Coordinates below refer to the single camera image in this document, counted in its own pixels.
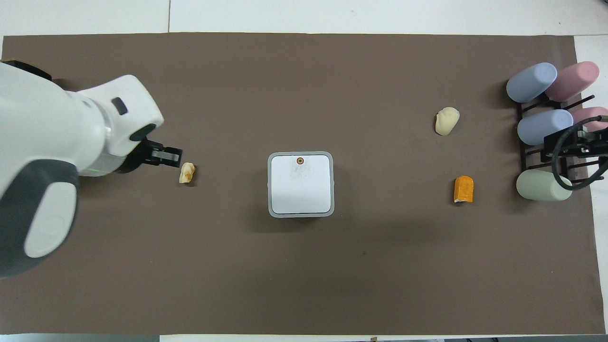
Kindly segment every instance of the brown tabletop mat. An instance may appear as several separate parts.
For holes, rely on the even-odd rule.
[[[72,90],[137,76],[150,138],[198,168],[82,178],[66,243],[0,281],[0,333],[604,333],[589,188],[514,186],[505,82],[576,63],[572,37],[32,36],[3,57]],[[267,158],[294,150],[333,155],[332,216],[268,214]],[[452,203],[460,175],[474,203]]]

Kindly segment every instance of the pink foam roller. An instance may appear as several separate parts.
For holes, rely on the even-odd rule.
[[[584,120],[588,117],[598,115],[608,116],[608,109],[604,107],[589,107],[572,112],[572,118],[574,119],[575,123]],[[608,128],[608,122],[591,121],[585,124],[585,127],[587,127],[589,132],[599,131],[603,130],[604,128]]]
[[[592,61],[582,61],[559,71],[545,94],[553,101],[567,101],[587,89],[598,77],[598,66]]]

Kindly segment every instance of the pastel cylinder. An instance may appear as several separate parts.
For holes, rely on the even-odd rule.
[[[572,185],[570,180],[560,176],[564,183]],[[541,170],[526,170],[517,177],[517,192],[524,198],[534,201],[563,201],[570,197],[572,191],[561,187],[553,174]]]
[[[581,120],[598,115],[608,116],[608,109],[604,107],[583,108],[581,110],[572,112],[572,119],[574,119],[574,122],[580,122]],[[608,128],[608,122],[591,121],[586,123],[584,126],[587,127],[589,132],[593,132]]]
[[[545,94],[553,101],[568,101],[587,89],[598,77],[598,66],[592,61],[582,61],[559,71]]]
[[[572,114],[567,110],[548,110],[523,118],[517,124],[517,135],[528,145],[538,145],[544,142],[549,134],[572,126]]]
[[[527,103],[547,90],[557,76],[553,64],[538,63],[511,77],[506,83],[506,93],[515,102]]]

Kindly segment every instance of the blue cylinder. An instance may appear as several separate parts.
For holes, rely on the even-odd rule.
[[[506,83],[506,93],[515,102],[527,103],[547,90],[557,76],[553,64],[538,63],[511,77]]]
[[[523,118],[517,124],[517,135],[528,145],[544,142],[549,134],[572,126],[574,120],[567,110],[548,110]]]

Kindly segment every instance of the black cable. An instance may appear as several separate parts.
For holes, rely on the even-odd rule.
[[[569,135],[571,135],[572,133],[574,133],[574,131],[576,131],[579,127],[583,126],[584,124],[591,122],[591,121],[602,121],[602,120],[606,120],[608,121],[608,116],[593,116],[593,117],[588,117],[580,122],[578,122],[577,124],[568,127],[568,129],[566,129],[562,135],[559,137],[558,141],[555,143],[555,148],[553,148],[553,155],[551,155],[551,172],[553,173],[553,177],[555,178],[555,180],[558,182],[558,184],[563,187],[566,190],[580,190],[586,186],[588,186],[589,184],[593,183],[594,181],[598,180],[598,178],[602,175],[602,173],[604,173],[606,170],[608,170],[608,162],[605,162],[604,164],[600,164],[599,165],[599,169],[593,173],[593,175],[591,175],[589,178],[587,178],[585,181],[580,182],[577,185],[568,185],[566,184],[562,178],[559,176],[558,173],[558,158],[559,158],[559,152],[561,152],[562,149],[562,145],[564,145],[564,141],[568,138]]]

